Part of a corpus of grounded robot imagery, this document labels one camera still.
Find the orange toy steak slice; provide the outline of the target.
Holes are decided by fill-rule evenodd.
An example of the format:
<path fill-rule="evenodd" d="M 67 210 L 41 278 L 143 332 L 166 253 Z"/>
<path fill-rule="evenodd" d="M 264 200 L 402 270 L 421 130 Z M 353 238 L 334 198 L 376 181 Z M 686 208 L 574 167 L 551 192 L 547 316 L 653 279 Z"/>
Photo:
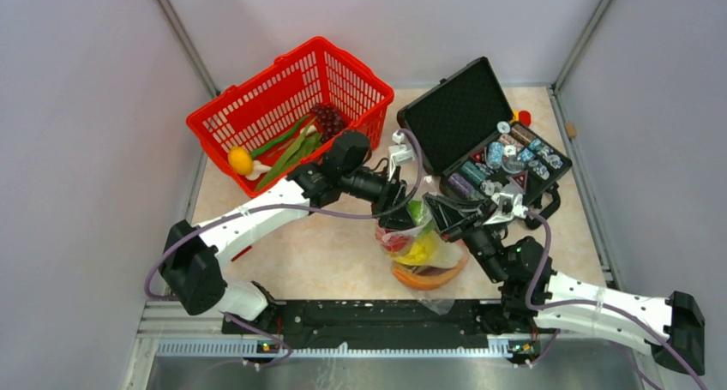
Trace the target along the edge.
<path fill-rule="evenodd" d="M 391 273 L 395 279 L 409 289 L 433 291 L 457 278 L 465 269 L 468 261 L 469 259 L 466 256 L 462 256 L 454 267 L 424 267 L 424 269 L 393 263 Z"/>

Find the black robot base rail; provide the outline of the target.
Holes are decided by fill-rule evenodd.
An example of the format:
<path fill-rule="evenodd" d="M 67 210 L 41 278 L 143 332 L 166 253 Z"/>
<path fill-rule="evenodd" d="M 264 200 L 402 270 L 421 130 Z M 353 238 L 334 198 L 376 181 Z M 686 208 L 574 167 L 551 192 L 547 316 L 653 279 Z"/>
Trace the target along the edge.
<path fill-rule="evenodd" d="M 469 350 L 506 334 L 539 335 L 530 319 L 477 299 L 456 299 L 442 315 L 417 300 L 289 300 L 269 304 L 251 324 L 295 350 Z"/>

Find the red toy bell pepper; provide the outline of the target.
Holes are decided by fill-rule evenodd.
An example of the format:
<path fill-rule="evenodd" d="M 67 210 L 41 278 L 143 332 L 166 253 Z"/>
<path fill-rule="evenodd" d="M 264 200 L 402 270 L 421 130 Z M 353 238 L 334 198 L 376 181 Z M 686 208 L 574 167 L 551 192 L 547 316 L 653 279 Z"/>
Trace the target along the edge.
<path fill-rule="evenodd" d="M 385 232 L 381 237 L 380 244 L 387 252 L 395 253 L 401 251 L 411 239 L 411 236 L 400 232 Z"/>

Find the yellow toy corn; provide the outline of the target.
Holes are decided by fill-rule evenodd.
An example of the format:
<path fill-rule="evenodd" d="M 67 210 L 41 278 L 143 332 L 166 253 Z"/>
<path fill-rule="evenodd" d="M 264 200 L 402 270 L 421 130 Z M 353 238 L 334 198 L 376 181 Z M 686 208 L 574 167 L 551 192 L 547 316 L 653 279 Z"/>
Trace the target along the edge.
<path fill-rule="evenodd" d="M 411 267 L 429 265 L 440 252 L 440 241 L 434 231 L 420 233 L 403 254 L 394 257 L 394 261 Z"/>

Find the black poker chip case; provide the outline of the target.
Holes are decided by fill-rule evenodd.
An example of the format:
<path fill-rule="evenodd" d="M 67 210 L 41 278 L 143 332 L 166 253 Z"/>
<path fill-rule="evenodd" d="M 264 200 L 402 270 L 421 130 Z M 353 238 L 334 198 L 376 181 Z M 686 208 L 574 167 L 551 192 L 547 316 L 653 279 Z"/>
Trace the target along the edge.
<path fill-rule="evenodd" d="M 523 202 L 548 219 L 561 206 L 559 180 L 571 159 L 532 128 L 514 119 L 486 57 L 442 79 L 402 107 L 397 121 L 418 138 L 424 169 L 439 190 L 463 201 L 480 201 L 507 184 L 518 184 Z"/>

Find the red plastic shopping basket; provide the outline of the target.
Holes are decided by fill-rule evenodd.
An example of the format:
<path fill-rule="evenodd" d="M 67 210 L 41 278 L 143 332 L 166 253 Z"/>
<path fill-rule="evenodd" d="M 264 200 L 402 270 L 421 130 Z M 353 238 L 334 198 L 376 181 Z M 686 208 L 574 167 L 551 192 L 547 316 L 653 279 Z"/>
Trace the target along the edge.
<path fill-rule="evenodd" d="M 314 105 L 337 108 L 348 129 L 378 147 L 394 90 L 361 60 L 316 36 L 277 57 L 273 64 L 191 113 L 187 127 L 204 153 L 249 197 L 262 191 L 257 180 L 236 174 L 229 150 L 249 152 L 283 135 Z"/>

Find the green toy round fruit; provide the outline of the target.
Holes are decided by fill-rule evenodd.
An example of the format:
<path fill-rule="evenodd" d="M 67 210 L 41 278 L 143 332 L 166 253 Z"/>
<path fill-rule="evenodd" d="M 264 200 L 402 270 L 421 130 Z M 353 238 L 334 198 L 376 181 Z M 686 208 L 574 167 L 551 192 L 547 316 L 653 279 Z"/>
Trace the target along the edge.
<path fill-rule="evenodd" d="M 414 226 L 425 225 L 429 221 L 428 208 L 422 200 L 409 201 L 407 211 L 412 218 Z"/>

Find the green toy chili pepper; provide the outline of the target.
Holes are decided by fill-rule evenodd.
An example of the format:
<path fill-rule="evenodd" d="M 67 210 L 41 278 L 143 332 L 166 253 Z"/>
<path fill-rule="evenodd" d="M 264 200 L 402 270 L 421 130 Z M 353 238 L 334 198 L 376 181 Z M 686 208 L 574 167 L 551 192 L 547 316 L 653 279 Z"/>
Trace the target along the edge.
<path fill-rule="evenodd" d="M 270 139 L 269 141 L 265 142 L 262 146 L 258 147 L 257 149 L 250 152 L 250 157 L 252 159 L 257 159 L 258 157 L 262 156 L 267 151 L 271 150 L 273 147 L 278 146 L 279 144 L 289 140 L 291 137 L 294 136 L 294 134 L 299 131 L 303 125 L 304 122 L 306 122 L 310 118 L 310 114 L 306 114 L 302 118 L 300 118 L 297 122 L 295 122 L 288 130 L 284 131 L 280 135 Z"/>

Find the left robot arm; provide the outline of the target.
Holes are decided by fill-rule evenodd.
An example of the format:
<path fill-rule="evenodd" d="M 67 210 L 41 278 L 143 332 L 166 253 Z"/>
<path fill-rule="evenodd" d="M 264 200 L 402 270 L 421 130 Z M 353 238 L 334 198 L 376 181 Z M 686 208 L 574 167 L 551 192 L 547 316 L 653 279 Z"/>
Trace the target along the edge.
<path fill-rule="evenodd" d="M 343 194 L 367 201 L 370 218 L 382 225 L 403 218 L 418 190 L 400 179 L 400 166 L 416 161 L 422 176 L 424 154 L 408 129 L 398 129 L 392 139 L 385 171 L 365 164 L 371 153 L 369 138 L 347 130 L 317 159 L 298 165 L 243 205 L 202 225 L 177 222 L 149 274 L 161 276 L 171 291 L 166 300 L 180 303 L 187 315 L 227 312 L 242 317 L 253 332 L 266 332 L 275 319 L 269 295 L 254 282 L 227 282 L 224 267 L 266 235 L 312 213 L 355 219 L 353 213 L 329 209 Z"/>

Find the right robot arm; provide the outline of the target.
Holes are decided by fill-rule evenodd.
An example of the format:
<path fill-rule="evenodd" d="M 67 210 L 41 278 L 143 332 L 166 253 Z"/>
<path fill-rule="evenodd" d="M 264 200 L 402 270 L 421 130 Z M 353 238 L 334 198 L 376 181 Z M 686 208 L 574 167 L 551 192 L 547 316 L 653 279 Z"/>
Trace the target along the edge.
<path fill-rule="evenodd" d="M 439 236 L 463 241 L 485 274 L 499 284 L 502 319 L 515 331 L 588 334 L 649 355 L 660 366 L 700 381 L 706 372 L 705 318 L 695 298 L 682 291 L 647 297 L 593 285 L 552 267 L 553 239 L 547 219 L 522 203 L 520 194 L 496 193 L 490 201 L 458 201 L 424 195 Z M 545 232 L 504 246 L 496 227 L 534 219 Z"/>

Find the clear zip top bag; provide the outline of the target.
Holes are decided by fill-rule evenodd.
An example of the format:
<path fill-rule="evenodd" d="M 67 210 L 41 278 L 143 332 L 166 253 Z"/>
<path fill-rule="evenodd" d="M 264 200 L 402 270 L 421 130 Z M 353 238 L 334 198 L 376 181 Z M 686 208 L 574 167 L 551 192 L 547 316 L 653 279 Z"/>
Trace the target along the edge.
<path fill-rule="evenodd" d="M 465 269 L 469 254 L 447 243 L 436 232 L 430 210 L 421 200 L 408 203 L 414 226 L 403 231 L 378 227 L 376 240 L 391 260 L 391 273 L 413 298 L 437 315 L 454 307 L 454 280 Z"/>

